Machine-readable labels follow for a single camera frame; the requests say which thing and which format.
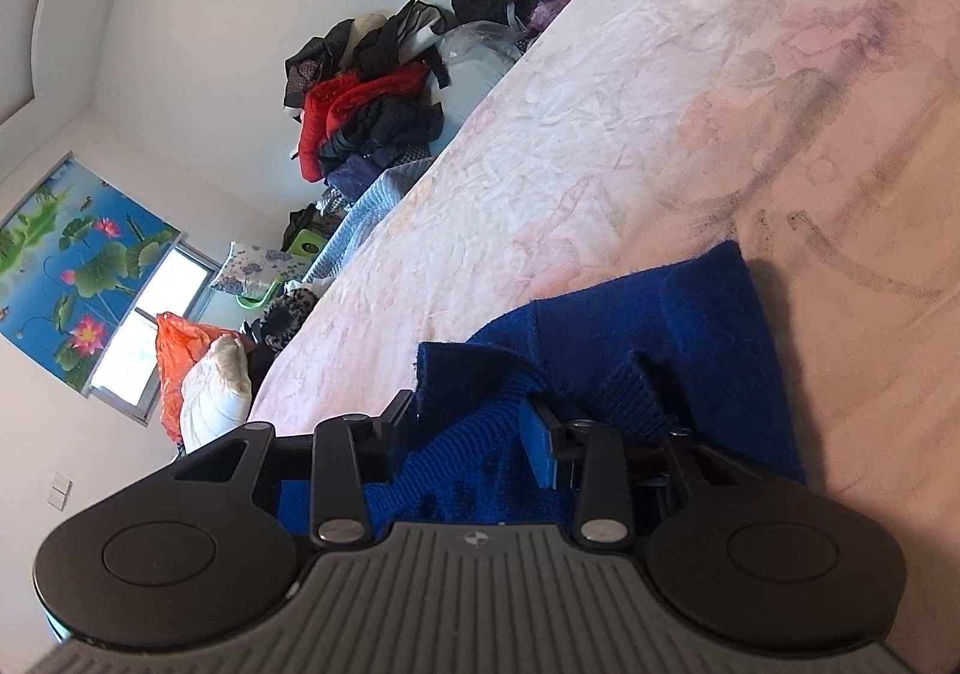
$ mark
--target gray ribbed base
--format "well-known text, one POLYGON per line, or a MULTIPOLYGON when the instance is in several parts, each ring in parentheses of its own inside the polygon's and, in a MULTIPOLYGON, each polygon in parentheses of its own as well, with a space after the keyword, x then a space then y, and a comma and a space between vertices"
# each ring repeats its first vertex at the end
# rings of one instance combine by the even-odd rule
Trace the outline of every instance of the gray ribbed base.
MULTIPOLYGON (((256 557, 251 556, 251 568, 256 557)), ((327 554, 275 615, 232 639, 155 656, 67 642, 37 674, 905 674, 880 645, 815 661, 728 650, 675 619, 632 563, 554 525, 398 523, 327 554)))

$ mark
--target red jacket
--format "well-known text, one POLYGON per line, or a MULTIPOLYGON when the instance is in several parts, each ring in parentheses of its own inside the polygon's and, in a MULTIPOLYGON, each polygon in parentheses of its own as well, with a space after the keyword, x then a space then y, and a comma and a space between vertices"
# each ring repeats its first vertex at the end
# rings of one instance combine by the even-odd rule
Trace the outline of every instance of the red jacket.
POLYGON ((371 82, 362 82, 355 73, 349 72, 314 86, 304 102, 304 126, 296 145, 304 179, 307 182, 323 179, 317 152, 355 110, 381 95, 416 97, 424 91, 428 72, 423 62, 407 62, 371 82))

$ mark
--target pink bedsheet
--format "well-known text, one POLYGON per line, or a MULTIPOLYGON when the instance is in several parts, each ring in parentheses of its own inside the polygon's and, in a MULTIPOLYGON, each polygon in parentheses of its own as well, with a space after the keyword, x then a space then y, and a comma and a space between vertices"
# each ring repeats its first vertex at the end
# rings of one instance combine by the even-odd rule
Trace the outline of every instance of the pink bedsheet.
POLYGON ((960 661, 960 0, 574 0, 376 230, 253 411, 377 413, 419 341, 737 238, 814 486, 960 661))

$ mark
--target orange plastic bag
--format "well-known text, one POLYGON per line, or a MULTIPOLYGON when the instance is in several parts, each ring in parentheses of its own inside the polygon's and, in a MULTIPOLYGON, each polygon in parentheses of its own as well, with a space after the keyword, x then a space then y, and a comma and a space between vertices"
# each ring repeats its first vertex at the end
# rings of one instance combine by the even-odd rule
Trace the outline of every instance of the orange plastic bag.
POLYGON ((246 337, 234 330, 196 324, 169 311, 157 314, 157 372, 160 375, 160 423, 175 444, 183 439, 179 413, 184 408, 184 377, 210 345, 221 336, 236 336, 247 350, 253 348, 246 337))

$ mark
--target clear plastic bag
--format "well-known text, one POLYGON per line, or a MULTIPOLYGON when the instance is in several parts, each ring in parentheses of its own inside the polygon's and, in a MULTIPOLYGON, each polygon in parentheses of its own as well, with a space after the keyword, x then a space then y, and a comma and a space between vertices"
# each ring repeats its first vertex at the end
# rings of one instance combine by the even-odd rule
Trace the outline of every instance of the clear plastic bag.
POLYGON ((517 33, 502 24, 471 22, 455 27, 444 35, 438 48, 443 64, 448 69, 467 59, 489 61, 496 57, 512 65, 523 56, 517 49, 517 42, 523 37, 524 33, 517 33))

